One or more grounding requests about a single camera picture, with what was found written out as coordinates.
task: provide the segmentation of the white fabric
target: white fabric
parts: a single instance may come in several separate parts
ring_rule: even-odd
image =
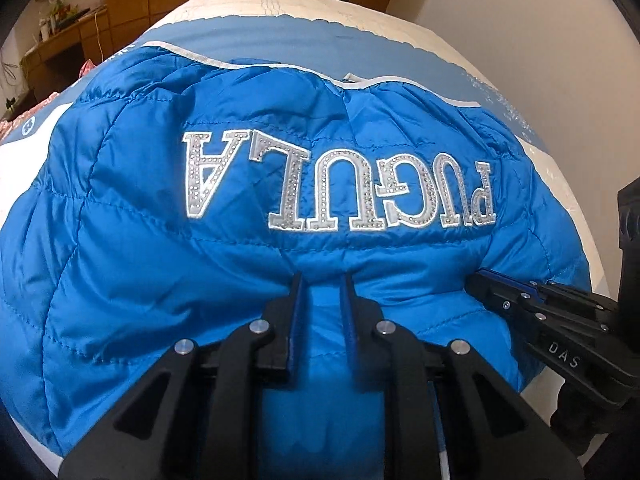
[[[375,10],[337,0],[190,0],[170,12],[152,28],[167,23],[217,16],[279,16],[281,14],[309,20],[337,22],[390,40],[409,43],[455,63],[469,74],[491,84],[468,60],[430,30]],[[47,156],[49,137],[53,127],[69,106],[62,105],[56,108],[33,136],[0,146],[0,227],[14,201],[31,185],[40,170]],[[590,264],[594,291],[607,295],[609,289],[593,237],[558,165],[550,155],[524,140],[519,140],[544,183],[574,220]],[[561,385],[562,379],[547,369],[527,387],[523,397],[543,420],[549,422],[549,418],[556,410],[558,390]],[[20,425],[18,428],[22,434],[28,436]],[[30,436],[27,440],[42,461],[56,474],[62,459]]]

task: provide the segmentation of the silver letter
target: silver letter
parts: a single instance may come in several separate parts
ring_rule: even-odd
[[[386,224],[398,226],[400,224],[409,227],[427,227],[438,213],[440,200],[436,193],[436,186],[433,177],[423,161],[415,155],[401,153],[391,158],[380,158],[376,161],[380,172],[380,182],[376,184],[376,194],[378,196],[397,196],[409,193],[409,187],[405,182],[398,182],[396,167],[400,164],[409,164],[414,167],[420,179],[420,190],[422,191],[422,211],[416,215],[407,215],[396,205],[394,200],[383,200],[385,207]]]
[[[305,160],[309,160],[311,152],[295,144],[290,144],[254,130],[251,148],[249,149],[249,160],[261,162],[262,156],[271,150],[287,155],[287,161],[284,168],[280,212],[269,213],[269,229],[302,231],[305,228],[305,222],[298,216],[300,176],[302,176],[302,164],[304,164]]]
[[[438,192],[442,199],[442,206],[444,208],[444,214],[440,215],[440,222],[442,227],[458,227],[460,225],[460,215],[456,213],[453,207],[453,200],[451,198],[451,191],[449,184],[447,183],[447,176],[444,173],[444,167],[449,164],[453,168],[453,173],[456,176],[458,182],[458,189],[460,190],[460,200],[462,201],[462,220],[465,226],[471,226],[474,224],[471,213],[469,212],[469,203],[466,200],[465,181],[462,179],[462,170],[460,165],[456,162],[449,153],[439,153],[436,158],[433,159],[433,174],[436,177],[436,184],[438,185]]]
[[[226,142],[220,155],[204,155],[202,147],[211,140],[211,132],[185,132],[182,142],[187,143],[187,163],[185,169],[185,189],[187,195],[187,217],[202,218],[218,189],[220,181],[234,157],[238,147],[249,138],[251,130],[227,130],[222,134]],[[204,180],[204,170],[211,174]]]
[[[495,224],[494,195],[489,182],[491,165],[488,162],[476,161],[476,171],[480,173],[482,187],[476,189],[471,196],[471,216],[476,225]],[[484,200],[484,214],[480,211],[481,200]]]
[[[316,216],[306,219],[310,231],[337,231],[338,219],[331,216],[329,200],[329,168],[339,160],[349,161],[356,172],[356,200],[358,216],[349,218],[352,231],[382,231],[385,219],[376,216],[373,201],[371,166],[358,152],[353,150],[329,150],[316,162]]]

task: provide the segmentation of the bolt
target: bolt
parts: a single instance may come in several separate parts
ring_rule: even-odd
[[[463,339],[456,339],[451,342],[451,349],[454,354],[467,355],[471,350],[471,345]]]
[[[393,321],[383,319],[376,323],[376,330],[382,335],[392,334],[396,331],[396,324]]]
[[[191,339],[180,339],[180,341],[174,345],[174,350],[177,354],[187,355],[191,353],[194,346],[195,345]]]
[[[263,334],[269,329],[269,322],[266,319],[254,319],[249,323],[249,330],[254,334]]]

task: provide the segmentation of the white wall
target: white wall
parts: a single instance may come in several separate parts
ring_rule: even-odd
[[[616,193],[640,175],[640,44],[611,0],[391,0],[480,70],[546,143],[580,203],[612,295]]]
[[[62,0],[71,6],[78,5],[80,9],[87,7],[93,9],[104,3],[104,0]],[[19,82],[18,85],[12,87],[7,84],[4,77],[0,74],[0,115],[4,112],[4,101],[8,97],[17,97],[21,92],[27,89],[26,81],[22,71],[20,70],[20,60],[24,54],[35,45],[34,37],[38,37],[40,31],[40,17],[46,17],[51,4],[48,0],[30,0],[18,20],[15,22],[14,28],[9,33],[4,45],[2,46],[2,60],[5,63],[18,65],[17,72]]]

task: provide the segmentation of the wooden desk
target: wooden desk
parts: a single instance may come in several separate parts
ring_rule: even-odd
[[[101,7],[39,43],[20,65],[29,88],[41,101],[71,85],[85,60],[98,65],[113,53],[107,9]]]

